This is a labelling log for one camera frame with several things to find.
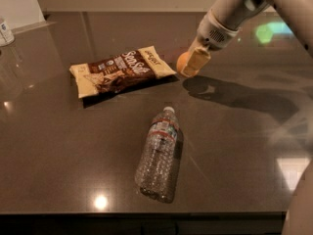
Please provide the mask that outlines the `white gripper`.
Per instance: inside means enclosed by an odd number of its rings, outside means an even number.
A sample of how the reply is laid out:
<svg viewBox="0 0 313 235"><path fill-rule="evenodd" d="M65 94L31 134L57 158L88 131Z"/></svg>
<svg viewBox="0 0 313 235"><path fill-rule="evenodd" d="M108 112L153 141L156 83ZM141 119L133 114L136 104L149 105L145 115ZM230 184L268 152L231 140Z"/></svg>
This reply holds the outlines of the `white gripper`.
<svg viewBox="0 0 313 235"><path fill-rule="evenodd" d="M196 76L211 59L206 49L217 51L225 48L238 34L239 28L238 22L222 21L210 9L200 22L197 36L188 49L188 63L181 74L186 77Z"/></svg>

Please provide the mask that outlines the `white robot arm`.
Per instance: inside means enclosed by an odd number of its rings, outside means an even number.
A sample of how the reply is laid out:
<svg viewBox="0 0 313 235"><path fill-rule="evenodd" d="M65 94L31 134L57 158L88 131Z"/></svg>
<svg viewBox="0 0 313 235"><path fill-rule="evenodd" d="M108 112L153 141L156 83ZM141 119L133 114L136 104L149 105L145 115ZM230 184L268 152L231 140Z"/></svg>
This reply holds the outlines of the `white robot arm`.
<svg viewBox="0 0 313 235"><path fill-rule="evenodd" d="M179 57L179 72L195 76L210 60L212 51L228 46L246 21L269 7L313 57L313 0L216 0L201 20L189 50Z"/></svg>

